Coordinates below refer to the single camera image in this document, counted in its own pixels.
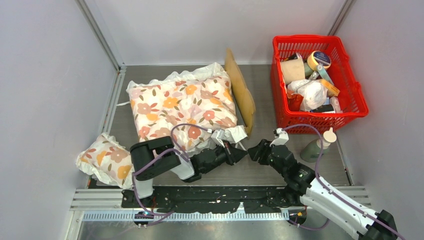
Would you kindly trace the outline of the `wooden pet bed frame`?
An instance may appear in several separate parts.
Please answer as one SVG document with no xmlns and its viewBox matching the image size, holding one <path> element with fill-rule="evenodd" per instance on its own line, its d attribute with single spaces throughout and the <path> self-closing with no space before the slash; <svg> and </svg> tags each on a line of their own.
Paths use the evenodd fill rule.
<svg viewBox="0 0 424 240">
<path fill-rule="evenodd" d="M 249 91 L 244 76 L 238 66 L 234 54 L 230 48 L 226 49 L 224 69 L 231 81 L 231 90 L 236 100 L 247 137 L 250 138 L 254 126 L 254 115 L 256 105 L 251 92 Z"/>
</svg>

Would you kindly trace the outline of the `large floral cushion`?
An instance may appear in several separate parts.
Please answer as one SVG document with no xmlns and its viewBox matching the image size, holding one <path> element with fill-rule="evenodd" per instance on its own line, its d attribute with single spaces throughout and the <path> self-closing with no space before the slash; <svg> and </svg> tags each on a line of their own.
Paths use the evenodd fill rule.
<svg viewBox="0 0 424 240">
<path fill-rule="evenodd" d="M 229 75 L 219 63 L 193 71 L 174 71 L 148 84 L 130 81 L 126 92 L 139 142 L 174 136 L 189 155 L 214 146 L 208 129 L 225 131 L 238 143 L 248 135 L 237 124 Z"/>
</svg>

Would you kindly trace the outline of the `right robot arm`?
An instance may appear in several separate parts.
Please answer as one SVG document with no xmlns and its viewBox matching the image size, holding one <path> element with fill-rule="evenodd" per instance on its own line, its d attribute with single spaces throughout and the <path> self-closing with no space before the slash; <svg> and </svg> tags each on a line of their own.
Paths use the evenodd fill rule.
<svg viewBox="0 0 424 240">
<path fill-rule="evenodd" d="M 285 145 L 262 139 L 247 150 L 250 158 L 274 168 L 284 179 L 285 198 L 291 205 L 305 205 L 325 216 L 354 240 L 397 240 L 400 233 L 391 213 L 376 212 L 329 184 L 316 172 L 298 162 Z"/>
</svg>

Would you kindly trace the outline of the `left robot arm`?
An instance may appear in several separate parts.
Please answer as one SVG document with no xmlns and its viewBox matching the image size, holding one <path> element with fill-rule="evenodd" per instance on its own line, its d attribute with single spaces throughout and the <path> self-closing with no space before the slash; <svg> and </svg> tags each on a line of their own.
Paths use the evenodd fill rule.
<svg viewBox="0 0 424 240">
<path fill-rule="evenodd" d="M 170 136 L 136 143 L 130 148 L 134 200 L 141 207 L 148 207 L 154 199 L 153 180 L 163 173 L 171 171 L 183 182 L 192 183 L 224 163 L 235 165 L 247 154 L 246 150 L 224 141 L 223 145 L 203 149 L 185 160 Z"/>
</svg>

